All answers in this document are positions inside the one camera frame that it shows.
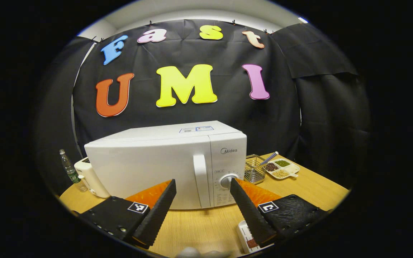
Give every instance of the colorful foam letter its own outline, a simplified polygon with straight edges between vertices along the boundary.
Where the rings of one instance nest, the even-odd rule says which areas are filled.
[[[266,100],[270,98],[270,94],[265,90],[264,82],[262,81],[262,67],[252,64],[244,64],[242,67],[248,72],[248,76],[250,77],[250,98],[254,100]]]
[[[161,77],[161,86],[160,99],[156,102],[156,106],[163,108],[176,104],[176,99],[172,97],[172,89],[182,104],[187,103],[193,88],[195,88],[195,94],[192,97],[193,103],[213,103],[218,101],[218,97],[213,93],[211,86],[211,70],[213,70],[211,65],[198,64],[192,67],[189,75],[185,78],[174,66],[157,69],[156,72]]]
[[[257,48],[264,48],[264,44],[259,43],[257,39],[260,39],[261,37],[259,35],[254,34],[252,31],[242,31],[242,34],[246,35],[248,38],[248,41],[255,47]]]
[[[221,28],[212,25],[203,25],[200,27],[200,36],[202,39],[214,39],[219,40],[223,38],[223,34],[220,33]]]
[[[130,90],[130,80],[134,77],[133,73],[126,73],[118,77],[120,82],[119,100],[115,105],[108,104],[108,90],[113,83],[112,79],[103,80],[96,85],[96,111],[100,116],[109,117],[117,116],[122,113],[128,104],[128,95]]]
[[[167,38],[165,36],[166,33],[167,33],[167,30],[163,28],[153,29],[153,30],[146,31],[145,33],[143,33],[144,36],[141,36],[137,41],[138,43],[147,43],[149,41],[160,42]]]
[[[111,42],[110,44],[101,49],[101,52],[105,53],[105,62],[103,63],[103,65],[109,64],[112,60],[114,60],[121,54],[121,51],[116,51],[116,49],[122,49],[122,40],[127,38],[127,35],[121,36],[120,38],[116,39],[115,41]]]

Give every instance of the letter m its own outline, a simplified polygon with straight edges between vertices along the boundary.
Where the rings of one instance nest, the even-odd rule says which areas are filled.
[[[213,93],[211,86],[211,70],[213,70],[211,65],[198,64],[192,67],[189,75],[185,78],[174,66],[157,69],[156,72],[161,77],[161,86],[160,99],[156,102],[156,106],[163,108],[176,104],[176,99],[172,97],[172,89],[182,104],[187,103],[193,88],[195,88],[195,93],[192,97],[193,103],[213,103],[218,101],[218,97]]]

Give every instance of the table surface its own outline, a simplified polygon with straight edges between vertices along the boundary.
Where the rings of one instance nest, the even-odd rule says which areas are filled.
[[[349,193],[346,188],[317,173],[300,167],[297,178],[276,180],[267,173],[257,186],[280,196],[296,194],[323,210],[335,208]],[[70,210],[83,213],[104,201],[87,192],[69,187],[60,200]],[[198,210],[169,210],[154,245],[149,251],[174,257],[185,247],[197,248],[200,253],[231,251],[231,257],[245,255],[236,228],[243,216],[236,204]]]

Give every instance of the metal basket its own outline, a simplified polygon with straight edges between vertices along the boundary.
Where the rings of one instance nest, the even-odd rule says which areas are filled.
[[[246,156],[245,161],[245,180],[256,185],[261,183],[265,178],[265,165],[262,164],[265,159],[259,155],[252,154]]]

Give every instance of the microwave oven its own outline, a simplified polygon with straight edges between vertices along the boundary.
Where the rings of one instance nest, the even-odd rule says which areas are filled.
[[[84,145],[106,195],[127,198],[176,180],[170,209],[234,204],[232,178],[244,178],[246,135],[219,121],[133,128]]]

